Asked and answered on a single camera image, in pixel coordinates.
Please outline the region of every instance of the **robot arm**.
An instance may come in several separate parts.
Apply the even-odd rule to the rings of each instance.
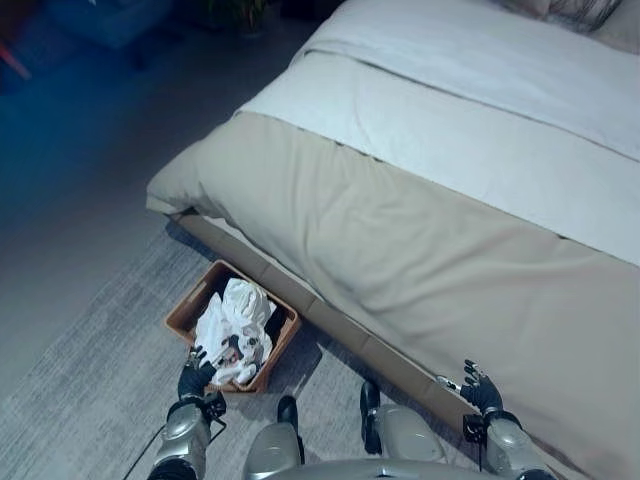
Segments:
[[[216,373],[206,362],[205,352],[191,349],[178,381],[179,401],[169,409],[162,433],[162,446],[156,455],[149,480],[202,480],[206,449],[211,442],[211,422],[225,426],[219,418],[226,412],[222,394],[204,394]]]
[[[437,377],[437,381],[480,410],[482,417],[475,425],[474,418],[465,418],[465,437],[485,446],[488,469],[510,480],[555,480],[516,416],[504,410],[491,379],[471,360],[465,360],[464,370],[469,376],[462,387],[446,377]]]

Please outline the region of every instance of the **rug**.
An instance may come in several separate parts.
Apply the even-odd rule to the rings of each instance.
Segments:
[[[176,400],[186,346],[163,318],[216,258],[169,224],[99,292],[48,348],[0,410],[0,479],[146,479]],[[377,381],[383,403],[415,408],[441,438],[446,461],[477,468],[470,445],[338,342],[305,323],[268,392],[226,395],[227,430],[207,454],[207,479],[240,480],[255,435],[284,393],[298,399],[307,463],[362,458],[359,390]]]

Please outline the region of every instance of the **white bedsheet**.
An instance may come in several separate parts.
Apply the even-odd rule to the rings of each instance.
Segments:
[[[637,72],[637,57],[475,3],[351,0],[241,110],[640,265]]]

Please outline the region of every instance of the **white towel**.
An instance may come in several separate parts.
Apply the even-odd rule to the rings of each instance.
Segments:
[[[256,375],[273,348],[264,325],[276,306],[260,287],[239,279],[228,282],[223,298],[217,293],[211,297],[198,319],[195,344],[207,352],[202,362],[215,365],[229,347],[230,338],[237,335],[242,360],[219,367],[212,383],[221,386],[235,380],[245,384]]]

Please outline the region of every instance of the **wicker basket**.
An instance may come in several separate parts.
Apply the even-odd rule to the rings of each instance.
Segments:
[[[231,278],[241,278],[257,284],[257,282],[254,282],[224,260],[216,260],[195,287],[169,313],[165,319],[165,325],[182,337],[189,346],[192,346],[195,340],[195,328],[198,318],[206,310],[214,293],[217,292],[222,297],[227,282]],[[275,312],[265,325],[265,331],[271,337],[273,343],[271,355],[269,355],[265,364],[250,383],[240,385],[233,382],[222,387],[221,390],[223,391],[265,392],[271,370],[300,328],[301,321],[298,313],[266,288],[262,288],[267,293],[269,300],[276,304]],[[213,385],[210,385],[210,387],[211,389],[218,388]]]

